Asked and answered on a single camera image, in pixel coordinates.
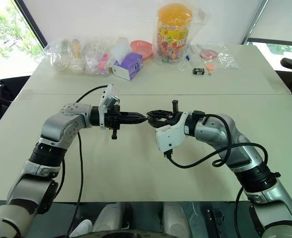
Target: cable connector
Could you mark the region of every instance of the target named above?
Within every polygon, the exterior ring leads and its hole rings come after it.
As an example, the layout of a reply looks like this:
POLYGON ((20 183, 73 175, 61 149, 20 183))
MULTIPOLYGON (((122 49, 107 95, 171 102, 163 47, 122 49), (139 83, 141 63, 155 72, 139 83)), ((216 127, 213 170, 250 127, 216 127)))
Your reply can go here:
POLYGON ((281 174, 279 172, 275 172, 273 174, 274 174, 275 178, 280 178, 281 177, 281 174))
POLYGON ((195 110, 192 112, 192 119, 199 120, 200 118, 204 117, 204 115, 205 115, 205 112, 195 110))
POLYGON ((172 158, 172 154, 173 154, 172 149, 167 150, 166 152, 164 152, 164 156, 165 156, 168 160, 170 160, 170 159, 172 158))

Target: orange lid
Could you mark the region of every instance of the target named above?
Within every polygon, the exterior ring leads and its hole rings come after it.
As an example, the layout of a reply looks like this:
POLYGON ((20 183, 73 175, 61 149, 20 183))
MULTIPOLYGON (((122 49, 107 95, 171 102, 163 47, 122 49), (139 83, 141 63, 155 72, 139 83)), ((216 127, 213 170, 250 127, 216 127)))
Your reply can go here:
POLYGON ((206 66, 207 71, 212 71, 213 69, 215 69, 216 64, 211 63, 208 66, 206 66))
POLYGON ((191 22, 192 11, 183 4, 171 3, 158 11, 159 21, 169 26, 184 26, 191 22))

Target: white table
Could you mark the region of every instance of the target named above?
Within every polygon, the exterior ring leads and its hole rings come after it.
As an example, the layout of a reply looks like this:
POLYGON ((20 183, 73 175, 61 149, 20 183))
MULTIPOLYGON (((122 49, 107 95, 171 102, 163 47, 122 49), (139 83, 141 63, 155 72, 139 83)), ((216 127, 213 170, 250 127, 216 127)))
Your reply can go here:
MULTIPOLYGON (((44 121, 79 96, 24 91, 9 107, 0 121, 0 200, 6 199, 23 163, 30 157, 44 121)), ((97 105, 99 98, 89 95, 83 102, 97 105)), ((121 95, 120 104, 123 111, 146 113, 171 110, 173 99, 179 100, 181 111, 202 110, 233 117, 242 133, 268 150, 269 167, 282 174, 281 181, 292 197, 292 95, 121 95)), ((210 159, 195 168, 179 169, 158 150, 153 131, 146 122, 123 125, 117 133, 118 140, 111 140, 110 131, 98 127, 82 130, 85 173, 82 201, 235 199, 239 183, 226 166, 214 168, 210 159)), ((173 158, 190 164, 211 151, 211 147, 188 138, 174 149, 173 158)), ((77 139, 65 161, 66 179, 56 201, 74 202, 80 184, 77 139)))
POLYGON ((121 95, 290 94, 255 46, 236 45, 228 49, 240 70, 216 70, 212 76, 200 76, 192 75, 192 70, 170 70, 148 59, 129 82, 114 75, 59 74, 48 62, 42 62, 24 90, 34 94, 83 94, 96 86, 112 83, 121 95))

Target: pink bowl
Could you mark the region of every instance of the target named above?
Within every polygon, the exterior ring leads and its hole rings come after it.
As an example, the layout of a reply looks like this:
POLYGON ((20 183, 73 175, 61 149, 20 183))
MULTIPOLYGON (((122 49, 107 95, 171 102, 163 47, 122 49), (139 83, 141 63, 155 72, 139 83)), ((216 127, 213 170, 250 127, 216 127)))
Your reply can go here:
POLYGON ((132 51, 142 55, 142 60, 146 60, 152 54, 152 44, 146 41, 133 41, 130 43, 132 51))

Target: black cable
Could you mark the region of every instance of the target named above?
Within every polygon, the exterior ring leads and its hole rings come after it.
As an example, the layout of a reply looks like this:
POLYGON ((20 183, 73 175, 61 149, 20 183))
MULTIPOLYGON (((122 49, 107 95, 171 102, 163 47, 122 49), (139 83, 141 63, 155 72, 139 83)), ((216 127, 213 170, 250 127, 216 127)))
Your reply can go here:
MULTIPOLYGON (((76 100, 77 103, 79 103, 84 97, 86 97, 88 94, 90 94, 91 92, 97 90, 97 89, 100 89, 100 88, 106 88, 107 85, 102 85, 102 86, 99 86, 99 87, 96 87, 96 88, 93 88, 91 89, 90 91, 86 92, 85 94, 83 94, 78 100, 76 100)), ((64 184, 64 178, 65 178, 65 161, 64 161, 64 158, 62 160, 62 178, 61 178, 61 183, 60 183, 60 186, 58 187, 58 190, 56 192, 56 195, 55 195, 55 198, 58 196, 58 194, 60 193, 61 189, 62 189, 62 186, 64 184)))
POLYGON ((77 211, 78 211, 78 207, 80 205, 80 201, 81 201, 81 196, 82 196, 82 191, 83 191, 83 183, 84 183, 84 172, 83 172, 83 156, 82 156, 82 140, 81 140, 81 135, 80 132, 77 133, 78 136, 78 143, 79 143, 79 149, 80 149, 80 162, 81 162, 81 186, 80 186, 80 192, 78 194, 78 199, 77 199, 77 203, 76 203, 76 208, 73 214, 73 218, 72 221, 70 223, 70 226, 67 229, 67 233, 65 237, 69 237, 73 223, 75 221, 76 215, 77 215, 77 211))
POLYGON ((76 103, 79 103, 84 97, 86 97, 88 94, 90 94, 91 92, 100 89, 100 88, 107 88, 107 85, 102 85, 102 86, 98 86, 96 88, 91 89, 90 91, 84 93, 77 101, 76 103))
POLYGON ((220 167, 220 166, 224 165, 227 162, 227 160, 229 159, 229 157, 231 155, 231 149, 232 149, 231 131, 230 131, 229 125, 227 124, 227 122, 225 121, 225 119, 223 117, 221 117, 219 115, 215 115, 215 114, 205 114, 204 116, 208 117, 208 118, 217 118, 218 120, 220 120, 224 124, 225 130, 226 130, 227 148, 228 148, 228 150, 226 152, 226 155, 225 155, 223 160, 218 159, 218 160, 215 160, 215 161, 212 162, 212 165, 214 167, 220 167))
MULTIPOLYGON (((268 153, 267 153, 265 148, 263 148, 262 150, 263 150, 264 155, 265 155, 264 163, 267 164, 268 163, 268 153)), ((238 216, 238 202, 239 202, 240 196, 241 196, 243 191, 244 191, 244 188, 241 187, 239 192, 238 192, 238 194, 237 194, 237 197, 236 197, 236 200, 235 200, 235 207, 234 207, 234 224, 235 224, 235 231, 236 231, 236 234, 237 234, 238 238, 241 238, 240 232, 239 232, 239 229, 238 229, 238 222, 237 222, 237 220, 238 220, 237 219, 237 216, 238 216)))
POLYGON ((61 183, 60 186, 58 187, 58 190, 56 192, 55 198, 58 196, 58 194, 60 193, 62 186, 64 184, 64 178, 65 178, 65 161, 64 158, 62 159, 62 178, 61 178, 61 183))
POLYGON ((239 198, 241 196, 241 194, 243 193, 244 191, 244 188, 241 187, 237 196, 236 196, 236 200, 235 200, 235 208, 234 208, 234 224, 235 224, 235 231, 236 231, 236 234, 237 234, 237 237, 238 238, 241 238, 240 236, 240 232, 239 232, 239 229, 238 229, 238 222, 237 222, 237 214, 238 214, 238 202, 239 202, 239 198))
MULTIPOLYGON (((252 142, 244 142, 244 143, 238 143, 238 144, 232 144, 231 147, 232 148, 235 148, 235 147, 240 147, 240 146, 254 146, 254 147, 258 147, 260 148, 263 152, 264 152, 264 162, 265 164, 267 164, 267 161, 268 161, 268 153, 267 153, 267 150, 260 144, 256 144, 256 143, 252 143, 252 142)), ((228 147, 222 147, 221 149, 218 149, 214 152, 212 152, 211 154, 205 156, 204 158, 198 160, 197 162, 193 163, 193 164, 190 164, 190 165, 180 165, 180 164, 177 164, 175 161, 172 160, 172 158, 169 158, 168 159, 170 160, 171 163, 173 163, 175 166, 181 168, 181 169, 189 169, 189 168, 192 168, 194 166, 197 166, 198 164, 201 164, 202 162, 206 161, 207 159, 211 158, 212 156, 214 155, 217 155, 225 150, 227 150, 228 147)))
MULTIPOLYGON (((99 87, 96 87, 96 88, 93 88, 91 90, 89 90, 88 92, 86 92, 85 94, 83 94, 78 100, 76 100, 76 103, 79 103, 84 97, 86 97, 88 94, 90 94, 91 92, 97 90, 97 89, 100 89, 100 88, 106 88, 107 85, 102 85, 102 86, 99 86, 99 87)), ((77 136, 78 136, 78 142, 79 142, 79 150, 80 150, 80 163, 81 163, 81 186, 80 186, 80 192, 79 192, 79 195, 78 195, 78 199, 77 199, 77 203, 76 203, 76 208, 75 208, 75 211, 74 211, 74 214, 73 214, 73 218, 72 218, 72 221, 67 229, 67 233, 65 235, 65 237, 69 237, 70 235, 70 232, 71 232, 71 229, 72 229, 72 226, 74 224, 74 221, 75 221, 75 218, 76 218, 76 215, 77 215, 77 211, 78 211, 78 208, 79 208, 79 205, 80 205, 80 202, 81 202, 81 197, 82 197, 82 191, 83 191, 83 184, 84 184, 84 172, 83 172, 83 156, 82 156, 82 140, 81 140, 81 135, 80 135, 80 132, 77 133, 77 136)))

